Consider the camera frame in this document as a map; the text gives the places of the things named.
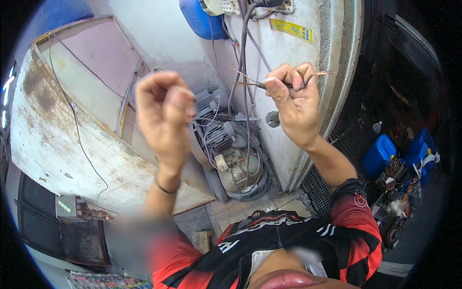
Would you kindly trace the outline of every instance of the metal grate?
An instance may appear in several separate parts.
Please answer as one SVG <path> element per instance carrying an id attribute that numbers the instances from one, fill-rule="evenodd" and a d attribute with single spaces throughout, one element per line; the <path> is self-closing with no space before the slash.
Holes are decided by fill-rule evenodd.
<path id="1" fill-rule="evenodd" d="M 367 117 L 358 117 L 360 108 L 345 103 L 345 106 L 327 141 L 332 143 L 353 164 L 358 179 L 367 186 L 367 178 L 361 167 L 361 158 L 371 146 L 368 128 L 372 127 Z M 313 208 L 320 217 L 328 218 L 331 211 L 330 196 L 332 189 L 324 181 L 315 166 L 308 171 L 301 184 L 302 189 L 311 200 Z"/>
<path id="2" fill-rule="evenodd" d="M 173 217 L 178 228 L 191 240 L 193 232 L 213 231 L 205 205 L 196 207 Z"/>

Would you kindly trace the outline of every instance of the red and black jersey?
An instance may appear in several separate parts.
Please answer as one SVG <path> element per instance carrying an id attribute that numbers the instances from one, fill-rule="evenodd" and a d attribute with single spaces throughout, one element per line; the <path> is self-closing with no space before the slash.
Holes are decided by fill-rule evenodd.
<path id="1" fill-rule="evenodd" d="M 349 179 L 332 195 L 330 219 L 270 212 L 244 226 L 230 225 L 205 255 L 181 235 L 173 260 L 153 273 L 154 288 L 241 289 L 250 274 L 253 252 L 293 247 L 321 252 L 329 278 L 361 286 L 382 260 L 382 240 L 364 194 L 362 184 Z"/>

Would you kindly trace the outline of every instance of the hand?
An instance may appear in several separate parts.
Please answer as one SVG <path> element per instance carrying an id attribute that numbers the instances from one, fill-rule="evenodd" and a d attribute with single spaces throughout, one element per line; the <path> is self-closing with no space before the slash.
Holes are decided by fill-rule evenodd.
<path id="1" fill-rule="evenodd" d="M 279 122 L 286 135 L 301 149 L 309 150 L 318 138 L 317 120 L 319 92 L 317 77 L 313 76 L 306 88 L 300 87 L 308 75 L 315 73 L 313 65 L 305 62 L 295 68 L 282 64 L 265 79 L 266 95 L 279 109 Z"/>
<path id="2" fill-rule="evenodd" d="M 191 152 L 187 123 L 195 115 L 194 94 L 173 72 L 155 72 L 136 86 L 138 123 L 160 158 L 163 175 L 179 175 Z"/>

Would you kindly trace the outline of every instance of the lips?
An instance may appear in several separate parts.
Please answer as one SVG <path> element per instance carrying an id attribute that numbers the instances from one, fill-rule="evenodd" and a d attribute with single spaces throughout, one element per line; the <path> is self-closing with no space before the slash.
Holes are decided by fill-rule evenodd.
<path id="1" fill-rule="evenodd" d="M 310 276 L 296 270 L 278 270 L 276 274 L 271 276 L 260 289 L 290 289 L 302 288 L 321 282 L 314 281 Z"/>

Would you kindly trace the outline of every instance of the yellow sticker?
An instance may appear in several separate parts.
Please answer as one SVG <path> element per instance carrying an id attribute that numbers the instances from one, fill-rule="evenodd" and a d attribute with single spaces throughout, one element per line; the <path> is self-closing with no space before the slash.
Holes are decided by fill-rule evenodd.
<path id="1" fill-rule="evenodd" d="M 289 35 L 295 36 L 297 38 L 303 39 L 304 41 L 308 43 L 313 42 L 313 34 L 311 32 L 311 29 L 308 29 L 306 27 L 282 21 L 279 19 L 269 19 L 269 23 L 271 25 L 271 30 L 274 31 L 280 31 L 287 33 Z"/>

